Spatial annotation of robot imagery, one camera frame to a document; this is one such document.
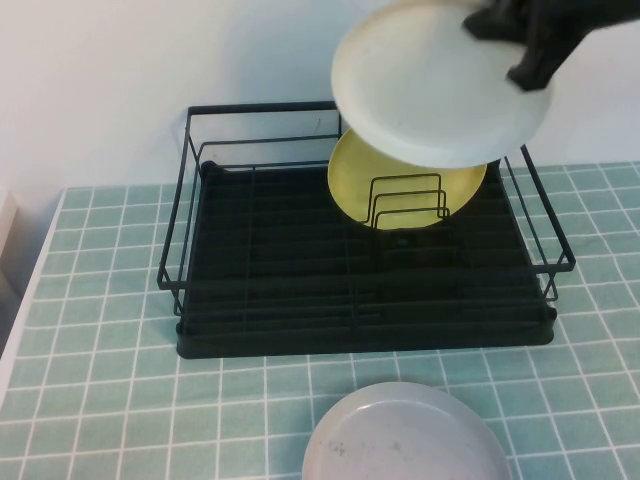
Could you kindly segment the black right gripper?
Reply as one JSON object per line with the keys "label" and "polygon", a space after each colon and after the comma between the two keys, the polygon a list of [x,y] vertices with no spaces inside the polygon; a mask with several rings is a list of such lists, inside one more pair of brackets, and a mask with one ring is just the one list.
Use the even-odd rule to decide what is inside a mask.
{"label": "black right gripper", "polygon": [[[527,40],[529,14],[534,36]],[[527,40],[524,56],[507,78],[522,91],[538,91],[547,88],[583,34],[638,19],[638,0],[533,1],[532,5],[527,0],[499,0],[467,16],[463,27],[478,40]]]}

